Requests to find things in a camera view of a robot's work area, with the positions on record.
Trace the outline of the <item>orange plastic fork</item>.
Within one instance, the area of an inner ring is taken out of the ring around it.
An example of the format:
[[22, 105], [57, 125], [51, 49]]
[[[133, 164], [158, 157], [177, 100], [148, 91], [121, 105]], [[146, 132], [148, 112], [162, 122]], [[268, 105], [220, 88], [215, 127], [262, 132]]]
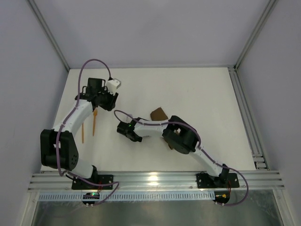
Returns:
[[92, 136], [95, 136], [95, 128], [96, 128], [96, 118], [97, 118], [97, 115], [98, 115], [98, 110], [95, 109], [93, 111], [93, 132], [92, 132]]

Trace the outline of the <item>brown cloth napkin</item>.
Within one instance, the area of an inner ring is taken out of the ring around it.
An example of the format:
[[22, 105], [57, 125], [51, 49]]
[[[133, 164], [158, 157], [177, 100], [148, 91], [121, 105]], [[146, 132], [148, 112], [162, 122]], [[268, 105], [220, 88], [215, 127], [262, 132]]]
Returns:
[[161, 107], [158, 107], [154, 111], [150, 113], [150, 118], [152, 121], [164, 121], [168, 120], [168, 116], [164, 112], [164, 110]]

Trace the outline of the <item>orange plastic knife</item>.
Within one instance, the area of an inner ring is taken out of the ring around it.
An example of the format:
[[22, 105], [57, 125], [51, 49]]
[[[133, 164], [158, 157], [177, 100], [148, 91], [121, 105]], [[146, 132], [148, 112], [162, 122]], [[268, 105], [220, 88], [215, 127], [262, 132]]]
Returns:
[[84, 123], [81, 125], [81, 142], [82, 144], [85, 142], [85, 135], [84, 135]]

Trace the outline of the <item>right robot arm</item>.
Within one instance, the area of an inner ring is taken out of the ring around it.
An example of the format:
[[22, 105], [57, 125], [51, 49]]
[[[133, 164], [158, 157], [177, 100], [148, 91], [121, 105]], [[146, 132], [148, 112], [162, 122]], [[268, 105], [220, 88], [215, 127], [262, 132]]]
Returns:
[[133, 142], [142, 142], [144, 137], [161, 137], [177, 152], [191, 155], [206, 168], [206, 174], [216, 187], [227, 185], [229, 169], [207, 154], [201, 147], [197, 131], [177, 116], [163, 121], [148, 121], [133, 118], [129, 123], [121, 121], [117, 132]]

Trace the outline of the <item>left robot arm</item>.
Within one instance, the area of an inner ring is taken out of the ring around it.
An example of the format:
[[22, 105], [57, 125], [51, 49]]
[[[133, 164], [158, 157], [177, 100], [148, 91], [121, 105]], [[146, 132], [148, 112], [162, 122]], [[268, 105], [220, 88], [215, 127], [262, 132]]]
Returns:
[[87, 85], [78, 90], [75, 102], [65, 118], [52, 129], [44, 129], [40, 134], [41, 164], [57, 169], [60, 175], [70, 173], [87, 184], [99, 184], [97, 168], [80, 159], [75, 135], [87, 117], [98, 108], [111, 111], [118, 97], [121, 82], [89, 78]]

